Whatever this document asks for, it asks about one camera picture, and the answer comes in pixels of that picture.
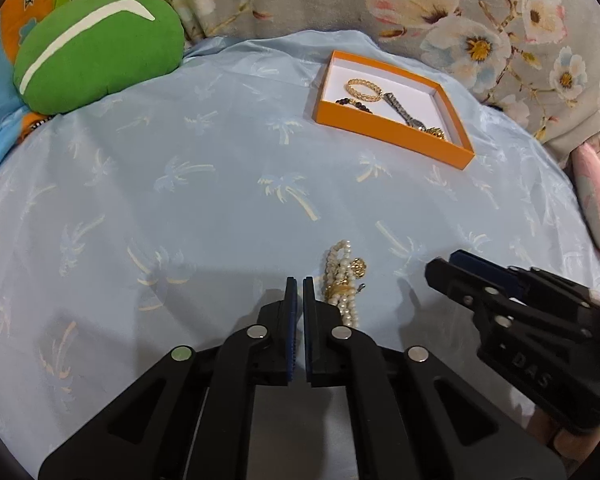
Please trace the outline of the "person's right hand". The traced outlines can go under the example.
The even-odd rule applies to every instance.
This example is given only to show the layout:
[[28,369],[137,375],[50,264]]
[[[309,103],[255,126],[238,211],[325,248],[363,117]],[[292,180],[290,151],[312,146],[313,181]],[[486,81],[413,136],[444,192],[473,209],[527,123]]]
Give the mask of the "person's right hand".
[[570,434],[540,408],[534,410],[527,431],[542,445],[552,448],[571,476],[600,443],[600,426],[590,434]]

